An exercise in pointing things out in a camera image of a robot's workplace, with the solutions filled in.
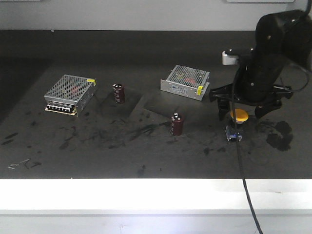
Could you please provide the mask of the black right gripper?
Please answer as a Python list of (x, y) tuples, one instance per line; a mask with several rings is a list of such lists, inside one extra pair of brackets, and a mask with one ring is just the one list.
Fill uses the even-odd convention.
[(239, 51), (239, 69), (233, 84), (209, 91), (210, 102), (217, 101), (218, 118), (222, 121), (234, 109), (234, 101), (256, 106), (257, 119), (282, 107), (282, 98), (293, 96), (290, 86), (276, 84), (288, 58), (281, 54), (262, 54), (256, 49)]

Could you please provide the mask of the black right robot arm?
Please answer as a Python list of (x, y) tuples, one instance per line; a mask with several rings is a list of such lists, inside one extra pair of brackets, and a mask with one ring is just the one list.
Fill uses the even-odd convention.
[(261, 118), (280, 109), (281, 99), (290, 99), (294, 90), (275, 82), (287, 63), (311, 72), (312, 19), (302, 10), (264, 15), (257, 23), (253, 49), (229, 49), (222, 53), (224, 65), (238, 64), (231, 84), (211, 89), (210, 101), (217, 101), (218, 116), (223, 120), (230, 102), (255, 107)]

